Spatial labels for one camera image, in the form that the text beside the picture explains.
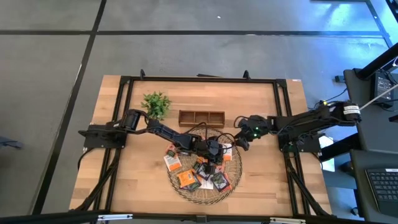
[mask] woven basket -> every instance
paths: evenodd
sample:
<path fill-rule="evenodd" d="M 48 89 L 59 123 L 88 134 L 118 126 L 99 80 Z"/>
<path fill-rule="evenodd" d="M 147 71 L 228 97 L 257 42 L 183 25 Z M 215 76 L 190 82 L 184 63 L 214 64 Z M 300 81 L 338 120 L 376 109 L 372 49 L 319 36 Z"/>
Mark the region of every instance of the woven basket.
<path fill-rule="evenodd" d="M 205 136 L 205 128 L 195 128 L 190 131 L 192 134 L 197 134 L 199 136 Z M 207 137 L 219 136 L 220 131 L 208 128 Z M 220 144 L 222 143 L 232 143 L 233 140 L 227 136 L 221 136 L 218 139 Z M 180 184 L 177 180 L 177 174 L 189 170 L 193 167 L 195 161 L 197 160 L 197 155 L 192 154 L 191 156 L 178 156 L 182 164 L 182 168 L 175 171 L 168 172 L 170 183 L 174 190 L 181 195 L 183 198 L 190 202 L 201 204 L 201 205 L 211 205 L 222 201 L 226 198 L 235 187 L 238 185 L 239 180 L 242 176 L 242 160 L 238 149 L 233 147 L 232 150 L 232 160 L 225 162 L 224 173 L 228 175 L 229 183 L 231 184 L 231 190 L 226 190 L 224 192 L 218 192 L 216 187 L 213 190 L 208 189 L 196 189 L 194 192 L 189 192 L 188 190 L 180 189 Z"/>

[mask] gray floor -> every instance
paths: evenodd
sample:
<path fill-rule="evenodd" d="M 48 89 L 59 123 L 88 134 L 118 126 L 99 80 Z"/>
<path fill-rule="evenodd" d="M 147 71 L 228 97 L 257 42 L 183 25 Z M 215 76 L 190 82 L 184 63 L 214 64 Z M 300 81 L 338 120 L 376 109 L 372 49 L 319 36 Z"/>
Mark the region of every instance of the gray floor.
<path fill-rule="evenodd" d="M 397 42 L 398 25 L 387 5 L 372 2 L 391 40 Z M 3 0 L 0 29 L 91 29 L 99 5 L 99 0 Z M 113 0 L 106 5 L 99 29 L 377 30 L 377 26 L 360 2 Z M 87 40 L 87 36 L 0 35 L 0 135 L 25 144 L 21 150 L 0 150 L 2 217 L 29 213 Z M 386 49 L 382 39 L 367 37 L 97 36 L 44 212 L 68 209 L 83 145 L 77 131 L 90 122 L 103 75 L 138 75 L 143 68 L 149 76 L 241 77 L 247 69 L 253 78 L 302 79 L 312 106 L 345 89 L 333 82 L 335 75 L 363 67 Z M 331 128 L 326 133 L 342 139 L 355 131 Z M 349 198 L 340 197 L 351 203 Z M 347 212 L 334 204 L 341 203 L 332 203 L 333 213 Z"/>
<path fill-rule="evenodd" d="M 350 213 L 350 210 L 356 207 L 354 190 L 340 187 L 327 187 L 329 202 L 334 215 L 340 218 L 352 220 L 364 220 Z"/>

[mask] keyboard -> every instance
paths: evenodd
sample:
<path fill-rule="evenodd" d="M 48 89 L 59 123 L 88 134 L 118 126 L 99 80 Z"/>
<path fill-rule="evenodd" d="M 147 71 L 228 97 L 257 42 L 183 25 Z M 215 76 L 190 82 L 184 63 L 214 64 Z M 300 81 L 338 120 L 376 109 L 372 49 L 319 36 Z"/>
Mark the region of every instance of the keyboard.
<path fill-rule="evenodd" d="M 367 169 L 366 175 L 379 212 L 398 217 L 398 169 Z"/>

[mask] wooden tabletop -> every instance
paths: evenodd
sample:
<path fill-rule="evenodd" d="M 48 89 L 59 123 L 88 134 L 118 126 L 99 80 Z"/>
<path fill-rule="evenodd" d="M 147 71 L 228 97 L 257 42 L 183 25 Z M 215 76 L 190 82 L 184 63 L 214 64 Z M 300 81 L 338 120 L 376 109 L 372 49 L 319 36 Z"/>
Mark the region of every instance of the wooden tabletop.
<path fill-rule="evenodd" d="M 104 124 L 111 120 L 120 76 L 106 75 L 99 91 L 92 122 Z M 293 114 L 307 110 L 300 80 L 287 80 Z M 225 111 L 223 132 L 236 134 L 233 121 L 239 115 L 277 115 L 271 84 L 203 83 L 135 81 L 130 109 L 142 109 L 143 94 L 162 91 L 172 104 L 163 121 L 168 127 L 184 132 L 178 126 L 179 110 Z M 121 110 L 124 107 L 124 91 Z M 283 114 L 283 94 L 280 89 Z M 144 128 L 140 121 L 138 129 Z M 243 174 L 235 191 L 214 205 L 197 205 L 179 196 L 167 177 L 163 156 L 169 142 L 153 134 L 128 135 L 122 150 L 111 210 L 130 213 L 176 213 L 209 215 L 279 215 L 290 216 L 292 209 L 287 176 L 277 137 L 270 134 L 250 143 L 250 150 L 240 147 Z M 82 160 L 70 208 L 79 206 L 97 184 L 104 149 L 94 149 Z M 331 212 L 319 161 L 311 154 L 301 153 L 305 184 L 317 202 Z M 104 207 L 108 186 L 101 206 Z M 303 213 L 300 191 L 296 188 L 298 209 Z"/>

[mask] wooden tray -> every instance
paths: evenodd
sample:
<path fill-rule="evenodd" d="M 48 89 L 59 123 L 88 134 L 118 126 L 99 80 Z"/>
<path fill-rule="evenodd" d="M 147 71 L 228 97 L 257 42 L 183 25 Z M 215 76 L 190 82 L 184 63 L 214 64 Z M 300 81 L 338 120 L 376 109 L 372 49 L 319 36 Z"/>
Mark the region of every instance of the wooden tray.
<path fill-rule="evenodd" d="M 180 127 L 194 127 L 201 122 L 205 122 L 209 128 L 223 128 L 225 125 L 225 112 L 180 110 L 178 115 L 178 125 Z"/>

